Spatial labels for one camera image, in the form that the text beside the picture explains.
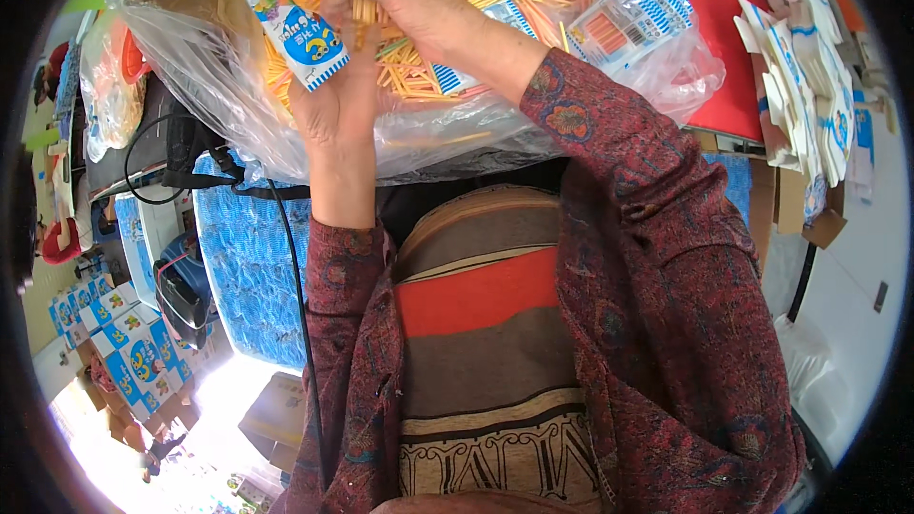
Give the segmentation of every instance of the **red stripe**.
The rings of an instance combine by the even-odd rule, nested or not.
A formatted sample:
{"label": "red stripe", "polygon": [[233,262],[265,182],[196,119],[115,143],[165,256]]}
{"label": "red stripe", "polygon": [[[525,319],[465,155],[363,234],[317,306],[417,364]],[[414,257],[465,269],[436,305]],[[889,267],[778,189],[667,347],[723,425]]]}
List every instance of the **red stripe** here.
{"label": "red stripe", "polygon": [[487,267],[394,288],[406,337],[496,326],[535,307],[558,306],[556,247]]}

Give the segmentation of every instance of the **red board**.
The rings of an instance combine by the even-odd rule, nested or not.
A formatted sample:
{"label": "red board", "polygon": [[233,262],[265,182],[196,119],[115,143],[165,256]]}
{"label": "red board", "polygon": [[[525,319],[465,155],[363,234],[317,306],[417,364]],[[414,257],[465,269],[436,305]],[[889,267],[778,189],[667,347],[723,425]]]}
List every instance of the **red board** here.
{"label": "red board", "polygon": [[[768,9],[766,0],[749,1]],[[742,8],[737,0],[691,2],[698,14],[698,29],[708,48],[715,57],[724,61],[726,78],[723,86],[695,113],[689,124],[761,143],[752,61],[733,23],[733,17],[742,14]]]}

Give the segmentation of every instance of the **hand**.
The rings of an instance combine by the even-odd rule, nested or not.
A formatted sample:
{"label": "hand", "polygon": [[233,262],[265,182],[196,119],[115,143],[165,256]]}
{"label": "hand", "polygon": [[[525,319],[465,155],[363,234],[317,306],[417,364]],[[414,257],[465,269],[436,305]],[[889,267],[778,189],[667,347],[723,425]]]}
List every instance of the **hand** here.
{"label": "hand", "polygon": [[466,0],[375,0],[423,59],[452,64],[488,18]]}
{"label": "hand", "polygon": [[375,1],[423,59],[473,75],[516,103],[549,51],[542,42],[490,19],[466,0]]}
{"label": "hand", "polygon": [[314,220],[367,229],[375,226],[375,54],[380,28],[369,28],[357,50],[351,17],[342,26],[349,62],[314,92],[292,80],[289,105],[308,153]]}
{"label": "hand", "polygon": [[367,148],[374,153],[378,98],[375,54],[380,28],[368,29],[361,51],[354,51],[355,31],[350,20],[343,22],[341,34],[349,62],[314,92],[309,92],[297,78],[289,86],[291,114],[310,159]]}

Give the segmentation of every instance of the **maroon patterned cardigan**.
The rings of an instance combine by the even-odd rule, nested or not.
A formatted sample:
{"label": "maroon patterned cardigan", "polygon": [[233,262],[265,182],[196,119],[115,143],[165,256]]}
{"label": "maroon patterned cardigan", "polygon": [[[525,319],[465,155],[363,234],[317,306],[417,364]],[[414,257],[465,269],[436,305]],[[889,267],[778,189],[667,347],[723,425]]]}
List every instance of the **maroon patterned cardigan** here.
{"label": "maroon patterned cardigan", "polygon": [[[521,110],[573,157],[556,288],[604,504],[772,512],[805,444],[725,169],[643,97],[562,51]],[[403,335],[383,241],[381,226],[311,221],[305,288],[329,490],[309,424],[280,514],[368,512],[397,496]]]}

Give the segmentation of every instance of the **left hand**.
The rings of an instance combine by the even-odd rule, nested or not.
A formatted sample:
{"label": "left hand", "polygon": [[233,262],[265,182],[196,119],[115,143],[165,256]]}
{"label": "left hand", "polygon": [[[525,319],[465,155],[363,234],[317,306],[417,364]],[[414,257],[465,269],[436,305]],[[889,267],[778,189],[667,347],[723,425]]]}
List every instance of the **left hand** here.
{"label": "left hand", "polygon": [[350,229],[375,226],[375,117],[380,27],[368,29],[357,50],[352,7],[329,1],[321,13],[349,51],[349,62],[314,92],[298,80],[289,86],[292,116],[308,153],[312,217]]}
{"label": "left hand", "polygon": [[314,92],[298,79],[289,86],[289,105],[309,158],[371,145],[378,111],[378,53],[380,27],[368,29],[365,45],[354,51],[356,40],[350,20],[343,23],[343,44],[349,62]]}

